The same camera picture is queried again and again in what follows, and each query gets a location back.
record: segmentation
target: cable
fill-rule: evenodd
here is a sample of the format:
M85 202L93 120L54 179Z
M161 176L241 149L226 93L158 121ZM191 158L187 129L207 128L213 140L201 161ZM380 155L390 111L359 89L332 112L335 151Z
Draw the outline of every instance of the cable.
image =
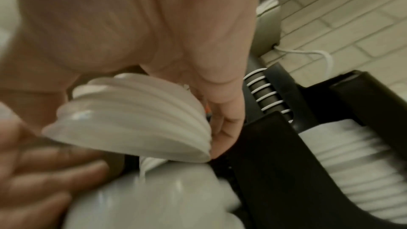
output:
M329 79L332 77L332 71L334 69L334 59L333 57L326 51L323 50L310 50L310 51L303 51L303 50L286 50L280 48L279 46L274 46L274 49L284 53L294 53L294 54L317 54L321 55L325 58L326 61L326 70L325 70L325 79Z

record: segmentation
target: tile floor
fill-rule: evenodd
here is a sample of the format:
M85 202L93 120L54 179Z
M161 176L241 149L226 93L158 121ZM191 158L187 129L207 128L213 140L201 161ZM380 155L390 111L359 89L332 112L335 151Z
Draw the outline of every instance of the tile floor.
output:
M369 71L393 91L407 96L407 0L282 0L281 47L325 50L335 59L335 75ZM319 56L262 56L280 62L304 86L323 80Z

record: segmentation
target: black machine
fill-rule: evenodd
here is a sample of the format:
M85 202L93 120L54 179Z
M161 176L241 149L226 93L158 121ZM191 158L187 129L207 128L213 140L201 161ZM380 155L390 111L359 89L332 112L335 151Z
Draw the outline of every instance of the black machine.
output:
M304 88L280 64L250 57L243 91L246 121L235 146L211 162L243 206L246 229L396 229L341 192L298 133L353 119L407 160L407 103L369 73L353 71Z

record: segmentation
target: hand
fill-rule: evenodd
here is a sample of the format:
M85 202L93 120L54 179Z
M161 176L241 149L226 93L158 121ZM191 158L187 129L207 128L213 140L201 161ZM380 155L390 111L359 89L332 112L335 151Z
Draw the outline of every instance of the hand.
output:
M212 157L236 141L258 0L18 1L22 23L0 63L0 99L30 125L55 119L80 74L141 64L209 102Z
M30 147L33 135L16 119L0 120L0 224L41 229L55 222L72 193L103 182L101 153L77 147Z

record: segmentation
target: skin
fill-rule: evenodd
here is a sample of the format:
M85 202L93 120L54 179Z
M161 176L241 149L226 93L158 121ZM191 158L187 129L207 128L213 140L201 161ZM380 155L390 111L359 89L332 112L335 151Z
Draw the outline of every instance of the skin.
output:
M237 140L245 117L242 81L258 0L18 3L21 25L0 59L0 100L34 133L56 119L66 89L81 74L139 64L152 76L189 84L202 102L209 103L213 158ZM18 149L20 141L10 142ZM57 210L69 203L67 187L59 188L44 195L40 204L36 202L40 207L31 212L58 203L52 213L57 217ZM0 206L0 218L1 212L5 211Z

